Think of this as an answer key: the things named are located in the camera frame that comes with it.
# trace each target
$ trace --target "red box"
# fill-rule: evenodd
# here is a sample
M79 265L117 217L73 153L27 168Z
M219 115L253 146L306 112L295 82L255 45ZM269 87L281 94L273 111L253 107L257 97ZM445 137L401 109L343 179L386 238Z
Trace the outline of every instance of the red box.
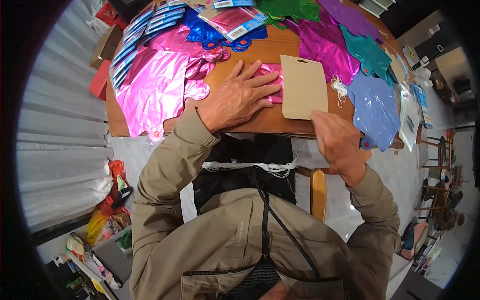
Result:
M103 60L88 88L92 94L105 101L107 97L108 68L112 62Z

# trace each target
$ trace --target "right hand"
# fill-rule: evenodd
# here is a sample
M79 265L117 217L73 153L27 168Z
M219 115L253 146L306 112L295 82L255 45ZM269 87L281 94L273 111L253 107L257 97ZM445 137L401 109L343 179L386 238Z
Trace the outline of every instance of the right hand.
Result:
M278 72L252 78L261 65L257 60L240 74L243 67L240 60L218 89L202 101L197 112L209 132L248 121L256 111L273 106L265 97L278 92L282 85L266 85L277 79Z
M339 115L316 111L310 115L318 150L330 164L327 174L339 174L345 183L354 187L360 183L367 171L362 162L360 131Z

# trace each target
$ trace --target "jacket cuff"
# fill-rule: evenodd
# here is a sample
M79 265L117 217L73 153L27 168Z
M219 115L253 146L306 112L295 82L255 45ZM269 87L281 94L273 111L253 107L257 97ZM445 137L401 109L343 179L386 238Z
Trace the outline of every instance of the jacket cuff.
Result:
M189 141L192 144L199 144L203 147L213 147L220 141L218 133L217 137L213 136L205 127L202 120L198 116L197 110L184 112L181 120L175 125L173 132L176 136Z
M363 179L353 188L347 186L347 189L353 195L360 198L366 198L366 200L370 199L371 202L371 199L375 199L377 197L377 195L375 195L376 193L378 193L378 189L376 186L379 182L381 183L382 181L380 180L377 172L375 172L369 165L365 165L367 166L367 171L365 172L365 175L363 175Z

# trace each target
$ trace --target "white curtain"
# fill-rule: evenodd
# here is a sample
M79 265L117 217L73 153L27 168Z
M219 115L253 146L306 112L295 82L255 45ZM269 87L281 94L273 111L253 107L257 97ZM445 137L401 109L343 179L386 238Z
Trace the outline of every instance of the white curtain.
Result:
M68 6L42 46L26 85L17 174L32 231L93 210L112 186L105 102L88 90L96 73L89 61L100 35L87 21L103 2L74 0Z

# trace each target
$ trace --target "black cable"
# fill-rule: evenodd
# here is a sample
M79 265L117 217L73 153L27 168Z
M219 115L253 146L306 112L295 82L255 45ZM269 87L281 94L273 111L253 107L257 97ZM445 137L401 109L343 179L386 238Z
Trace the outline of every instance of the black cable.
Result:
M267 198L270 199L270 196L268 195L268 193L265 193L263 190L260 189L260 187L258 185L258 181L255 182L255 186L257 187L258 193L260 194L260 197L264 201L265 206L268 208L268 211L272 214L273 218L275 218L275 220L279 223L279 225L283 229L283 231L292 240L293 244L300 251L301 255L303 255L303 257L305 258L307 263L310 265L310 268L312 268L312 271L315 274L315 277L317 278L317 280L322 279L322 277L320 276L320 272L318 271L317 267L315 266L315 264L313 263L311 258L308 256L308 254L305 252L305 250L302 248L302 246L298 243L297 239L292 235L290 230L285 226L285 224L283 224L283 222L280 220L280 218L275 214L272 207L270 207L270 204L268 203L267 199L265 198L265 197L267 197Z

